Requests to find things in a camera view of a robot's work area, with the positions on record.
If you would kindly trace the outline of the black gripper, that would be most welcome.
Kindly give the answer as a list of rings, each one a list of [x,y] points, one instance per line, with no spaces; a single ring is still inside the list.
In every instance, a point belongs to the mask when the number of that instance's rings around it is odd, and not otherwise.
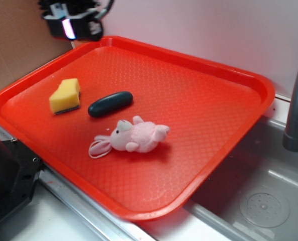
[[[38,1],[42,18],[56,39],[99,41],[103,36],[99,1]]]

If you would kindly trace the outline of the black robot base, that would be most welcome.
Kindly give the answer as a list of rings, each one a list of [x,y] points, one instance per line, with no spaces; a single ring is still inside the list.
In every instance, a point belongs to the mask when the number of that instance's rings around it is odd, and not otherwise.
[[[0,224],[31,202],[41,166],[21,141],[0,140]]]

